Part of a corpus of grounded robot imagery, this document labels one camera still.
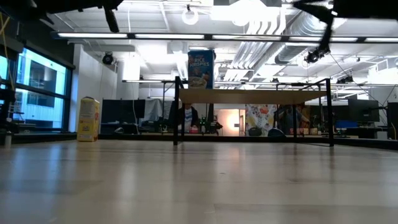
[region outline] glass window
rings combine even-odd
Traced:
[[[16,89],[15,120],[23,120],[26,124],[34,124],[36,128],[61,128],[63,115],[63,99]]]
[[[2,79],[7,79],[7,70],[8,69],[8,63],[7,59],[3,56],[0,56],[0,77]]]
[[[66,72],[64,66],[30,50],[19,54],[17,83],[64,95]],[[28,102],[39,101],[35,99],[36,96],[30,96]]]

